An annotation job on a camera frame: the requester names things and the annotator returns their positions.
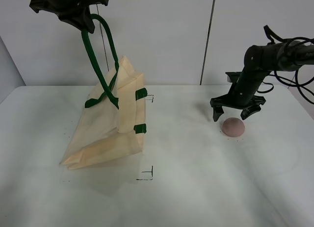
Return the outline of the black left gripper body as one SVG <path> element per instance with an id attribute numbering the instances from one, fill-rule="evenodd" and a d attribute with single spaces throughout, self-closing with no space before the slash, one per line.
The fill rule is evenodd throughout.
<path id="1" fill-rule="evenodd" d="M 57 15 L 68 15 L 94 4 L 107 6 L 108 2 L 109 0 L 31 0 L 29 6 L 35 13 L 43 10 Z"/>

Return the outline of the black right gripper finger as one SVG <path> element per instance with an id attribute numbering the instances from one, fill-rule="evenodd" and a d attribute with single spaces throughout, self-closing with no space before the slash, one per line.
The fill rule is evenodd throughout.
<path id="1" fill-rule="evenodd" d="M 213 120 L 215 122 L 217 122 L 218 119 L 220 118 L 220 116 L 223 115 L 223 114 L 224 114 L 224 110 L 223 110 L 222 106 L 217 105 L 217 106 L 213 107 Z"/>
<path id="2" fill-rule="evenodd" d="M 260 104 L 254 103 L 254 104 L 250 104 L 248 106 L 244 106 L 240 116 L 243 120 L 246 120 L 248 117 L 250 117 L 253 114 L 258 113 L 260 111 L 261 111 Z"/>

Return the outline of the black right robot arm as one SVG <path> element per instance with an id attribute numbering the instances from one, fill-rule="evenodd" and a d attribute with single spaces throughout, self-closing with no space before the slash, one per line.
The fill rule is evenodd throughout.
<path id="1" fill-rule="evenodd" d="M 314 47 L 305 45 L 309 41 L 289 40 L 285 43 L 251 46 L 245 53 L 243 70 L 226 72 L 232 83 L 228 93 L 210 100 L 213 120 L 218 121 L 224 114 L 223 107 L 241 109 L 243 120 L 260 112 L 260 106 L 266 100 L 255 93 L 271 72 L 296 72 L 302 66 L 314 63 Z"/>

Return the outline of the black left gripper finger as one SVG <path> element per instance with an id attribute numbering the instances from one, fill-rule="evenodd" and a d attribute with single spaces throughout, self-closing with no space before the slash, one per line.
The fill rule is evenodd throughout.
<path id="1" fill-rule="evenodd" d="M 59 14 L 60 21 L 68 23 L 80 31 L 87 30 L 89 33 L 94 33 L 95 25 L 93 23 L 90 8 L 78 8 L 69 13 Z"/>

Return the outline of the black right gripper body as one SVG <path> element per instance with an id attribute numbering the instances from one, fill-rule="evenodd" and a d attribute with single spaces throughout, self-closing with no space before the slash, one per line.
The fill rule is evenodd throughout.
<path id="1" fill-rule="evenodd" d="M 253 105 L 263 105 L 264 97 L 256 96 L 259 86 L 266 77 L 266 72 L 226 72 L 231 87 L 227 94 L 212 98 L 211 107 L 225 106 L 246 109 Z"/>

